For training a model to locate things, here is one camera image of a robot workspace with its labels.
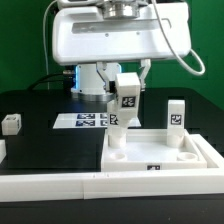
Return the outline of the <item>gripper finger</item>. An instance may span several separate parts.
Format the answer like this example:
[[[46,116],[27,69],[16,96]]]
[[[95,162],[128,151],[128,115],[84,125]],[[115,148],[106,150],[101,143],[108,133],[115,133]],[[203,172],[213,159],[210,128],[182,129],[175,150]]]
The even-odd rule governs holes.
[[[150,59],[142,59],[140,61],[140,84],[141,84],[141,90],[144,91],[146,88],[145,79],[149,73],[149,70],[151,68],[151,60]]]
[[[103,81],[103,89],[107,93],[113,93],[115,89],[114,64],[106,62],[97,62],[96,71]]]

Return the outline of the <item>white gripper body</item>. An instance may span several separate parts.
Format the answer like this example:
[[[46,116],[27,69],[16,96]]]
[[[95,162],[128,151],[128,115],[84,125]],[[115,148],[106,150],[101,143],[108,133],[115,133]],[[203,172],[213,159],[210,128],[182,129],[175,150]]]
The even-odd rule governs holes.
[[[184,2],[149,4],[128,19],[106,19],[97,6],[66,7],[53,22],[53,58],[76,65],[184,57],[191,49],[188,18]]]

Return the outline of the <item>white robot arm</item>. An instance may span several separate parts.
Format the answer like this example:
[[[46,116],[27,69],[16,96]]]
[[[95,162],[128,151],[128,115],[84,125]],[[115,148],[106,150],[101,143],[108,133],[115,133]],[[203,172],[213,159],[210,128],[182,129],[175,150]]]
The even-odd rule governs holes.
[[[185,2],[149,0],[56,0],[52,51],[75,68],[73,94],[86,100],[110,97],[107,82],[122,62],[172,60],[191,49]]]

